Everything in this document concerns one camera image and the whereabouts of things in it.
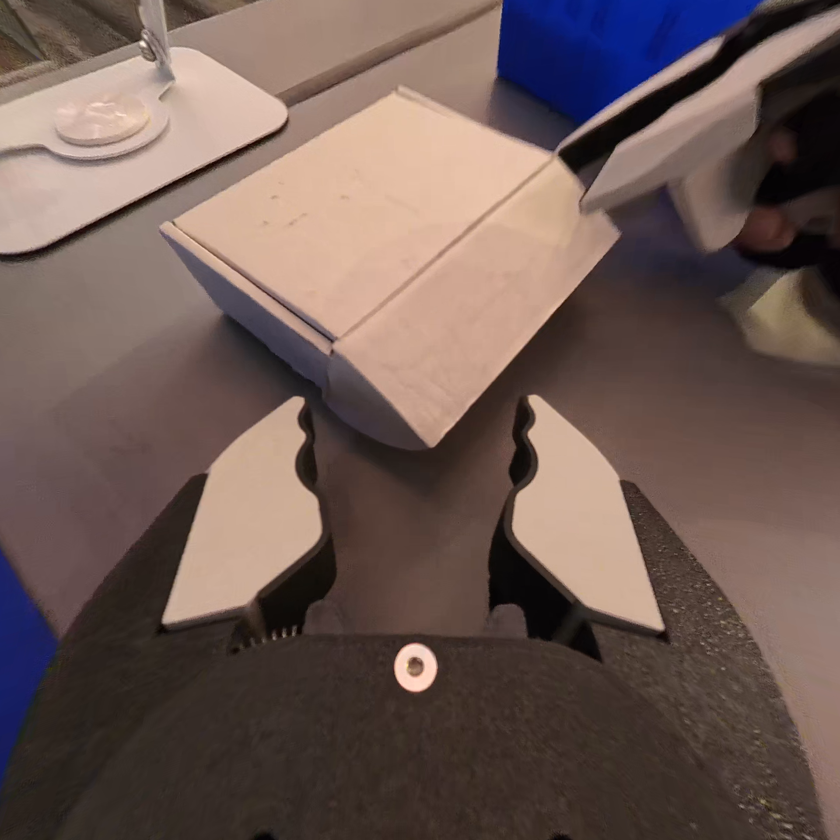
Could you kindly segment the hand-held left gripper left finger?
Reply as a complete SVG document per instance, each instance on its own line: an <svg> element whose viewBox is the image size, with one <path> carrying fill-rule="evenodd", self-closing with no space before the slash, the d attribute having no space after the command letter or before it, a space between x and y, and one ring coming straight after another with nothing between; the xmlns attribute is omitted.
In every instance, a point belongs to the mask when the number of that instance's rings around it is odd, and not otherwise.
<svg viewBox="0 0 840 840"><path fill-rule="evenodd" d="M337 576L307 401L294 396L206 473L161 625L233 621L234 645L301 634Z"/></svg>

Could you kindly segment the document stand with white base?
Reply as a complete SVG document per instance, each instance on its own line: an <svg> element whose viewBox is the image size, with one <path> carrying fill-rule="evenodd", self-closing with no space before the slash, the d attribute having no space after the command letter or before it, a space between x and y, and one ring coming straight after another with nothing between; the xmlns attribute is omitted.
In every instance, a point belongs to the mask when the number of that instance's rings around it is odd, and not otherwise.
<svg viewBox="0 0 840 840"><path fill-rule="evenodd" d="M139 2L140 57L1 108L1 254L26 255L281 130L286 105Z"/></svg>

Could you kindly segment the person's right hand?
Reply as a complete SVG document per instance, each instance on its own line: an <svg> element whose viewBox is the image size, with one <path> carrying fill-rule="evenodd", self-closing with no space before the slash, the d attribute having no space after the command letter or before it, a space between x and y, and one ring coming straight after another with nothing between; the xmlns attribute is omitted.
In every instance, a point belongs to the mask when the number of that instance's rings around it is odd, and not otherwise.
<svg viewBox="0 0 840 840"><path fill-rule="evenodd" d="M797 158L797 139L794 132L780 127L768 136L765 151L770 162L786 171ZM744 225L733 241L741 253L776 253L788 248L797 236L797 227L777 206L754 205Z"/></svg>

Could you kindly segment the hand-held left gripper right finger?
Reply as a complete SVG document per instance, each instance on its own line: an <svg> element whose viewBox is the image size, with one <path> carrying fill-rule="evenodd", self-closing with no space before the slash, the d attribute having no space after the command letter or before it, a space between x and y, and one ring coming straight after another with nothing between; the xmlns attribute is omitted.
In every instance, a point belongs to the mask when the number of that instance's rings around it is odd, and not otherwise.
<svg viewBox="0 0 840 840"><path fill-rule="evenodd" d="M584 627L661 637L666 624L625 499L600 450L538 395L518 403L511 488L489 552L489 609L516 607L528 638Z"/></svg>

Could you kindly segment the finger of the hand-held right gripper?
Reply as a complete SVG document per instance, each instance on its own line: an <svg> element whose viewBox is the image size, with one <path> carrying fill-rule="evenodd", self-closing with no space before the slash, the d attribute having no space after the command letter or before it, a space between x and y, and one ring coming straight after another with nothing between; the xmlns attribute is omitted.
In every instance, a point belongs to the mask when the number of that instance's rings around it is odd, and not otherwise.
<svg viewBox="0 0 840 840"><path fill-rule="evenodd" d="M745 145L758 125L761 74L733 67L619 143L581 199L608 211Z"/></svg>
<svg viewBox="0 0 840 840"><path fill-rule="evenodd" d="M691 50L599 111L567 136L557 156L574 173L606 158L621 143L679 102L721 77L765 40L838 8L838 1L762 2L749 16Z"/></svg>

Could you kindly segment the white cardboard mailer box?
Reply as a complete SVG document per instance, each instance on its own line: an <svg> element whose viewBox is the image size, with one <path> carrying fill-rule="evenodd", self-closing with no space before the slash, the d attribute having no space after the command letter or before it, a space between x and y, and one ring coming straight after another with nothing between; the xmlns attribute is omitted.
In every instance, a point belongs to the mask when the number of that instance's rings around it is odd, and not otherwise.
<svg viewBox="0 0 840 840"><path fill-rule="evenodd" d="M384 445L436 447L618 240L553 153L400 87L161 226Z"/></svg>

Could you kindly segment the blue plastic bin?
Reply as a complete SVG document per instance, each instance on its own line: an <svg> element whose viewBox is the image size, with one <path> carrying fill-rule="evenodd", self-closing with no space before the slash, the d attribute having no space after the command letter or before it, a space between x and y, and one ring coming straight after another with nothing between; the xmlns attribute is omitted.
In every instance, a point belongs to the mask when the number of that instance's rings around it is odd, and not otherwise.
<svg viewBox="0 0 840 840"><path fill-rule="evenodd" d="M57 647L36 603L1 557L1 773Z"/></svg>
<svg viewBox="0 0 840 840"><path fill-rule="evenodd" d="M499 78L582 123L758 1L505 1Z"/></svg>

